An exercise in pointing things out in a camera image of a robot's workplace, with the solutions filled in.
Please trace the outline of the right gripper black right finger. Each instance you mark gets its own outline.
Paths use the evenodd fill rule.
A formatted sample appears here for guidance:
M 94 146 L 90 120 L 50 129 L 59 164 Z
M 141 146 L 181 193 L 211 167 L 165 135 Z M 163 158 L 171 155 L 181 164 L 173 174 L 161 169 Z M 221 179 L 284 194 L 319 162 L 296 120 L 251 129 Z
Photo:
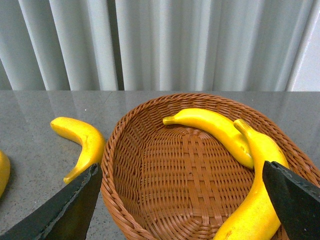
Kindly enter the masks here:
M 320 188 L 276 161 L 265 161 L 262 179 L 290 240 L 320 238 Z

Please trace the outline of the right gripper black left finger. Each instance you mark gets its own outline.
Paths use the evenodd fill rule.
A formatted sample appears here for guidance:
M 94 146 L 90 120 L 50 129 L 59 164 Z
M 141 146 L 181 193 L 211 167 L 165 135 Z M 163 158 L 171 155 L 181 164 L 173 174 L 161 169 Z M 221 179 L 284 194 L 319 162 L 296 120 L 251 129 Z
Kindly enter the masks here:
M 101 183 L 102 169 L 98 163 L 94 163 L 0 238 L 85 240 Z

